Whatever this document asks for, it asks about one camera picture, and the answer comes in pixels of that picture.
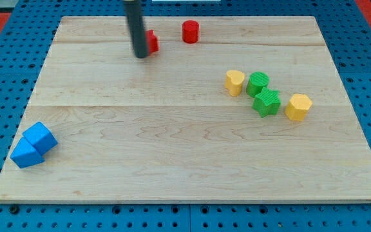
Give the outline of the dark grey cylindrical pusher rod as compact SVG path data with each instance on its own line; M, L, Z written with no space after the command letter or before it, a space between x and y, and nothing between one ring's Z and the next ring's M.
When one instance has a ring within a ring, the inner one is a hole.
M140 1L123 0L123 7L133 52L136 58L143 59L148 56L148 47Z

